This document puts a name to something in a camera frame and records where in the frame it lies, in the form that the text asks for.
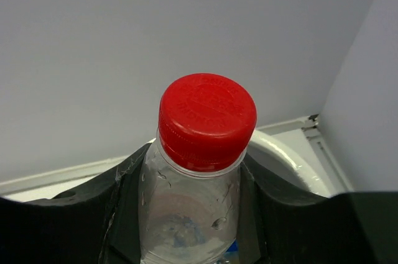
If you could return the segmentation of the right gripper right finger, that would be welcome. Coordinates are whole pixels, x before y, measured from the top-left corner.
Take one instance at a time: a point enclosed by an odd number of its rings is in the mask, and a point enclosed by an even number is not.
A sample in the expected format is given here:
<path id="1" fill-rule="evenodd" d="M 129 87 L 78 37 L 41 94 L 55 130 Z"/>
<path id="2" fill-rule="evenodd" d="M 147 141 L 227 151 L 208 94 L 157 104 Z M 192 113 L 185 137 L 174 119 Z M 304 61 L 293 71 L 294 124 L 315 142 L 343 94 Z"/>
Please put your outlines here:
<path id="1" fill-rule="evenodd" d="M 241 165 L 241 263 L 396 263 L 397 193 L 326 198 L 246 156 Z"/>

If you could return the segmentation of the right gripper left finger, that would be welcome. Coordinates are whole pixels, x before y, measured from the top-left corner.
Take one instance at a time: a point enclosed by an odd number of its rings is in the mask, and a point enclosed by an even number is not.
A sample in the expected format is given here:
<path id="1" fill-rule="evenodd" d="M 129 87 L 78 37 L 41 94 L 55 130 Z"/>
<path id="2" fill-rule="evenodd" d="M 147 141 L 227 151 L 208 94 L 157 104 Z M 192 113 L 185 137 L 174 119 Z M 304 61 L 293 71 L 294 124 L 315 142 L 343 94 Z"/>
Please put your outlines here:
<path id="1" fill-rule="evenodd" d="M 138 182 L 148 148 L 52 199 L 1 198 L 1 263 L 140 263 Z"/>

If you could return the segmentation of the red label water bottle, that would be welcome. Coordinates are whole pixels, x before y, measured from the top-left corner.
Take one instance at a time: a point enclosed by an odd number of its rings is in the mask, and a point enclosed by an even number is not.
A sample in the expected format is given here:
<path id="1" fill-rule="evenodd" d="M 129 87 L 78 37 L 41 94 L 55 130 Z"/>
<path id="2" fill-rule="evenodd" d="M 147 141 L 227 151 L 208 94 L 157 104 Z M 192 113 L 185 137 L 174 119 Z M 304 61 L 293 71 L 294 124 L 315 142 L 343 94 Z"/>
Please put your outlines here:
<path id="1" fill-rule="evenodd" d="M 142 263 L 215 263 L 232 246 L 256 121 L 250 94 L 224 76 L 195 73 L 165 90 L 140 172 Z"/>

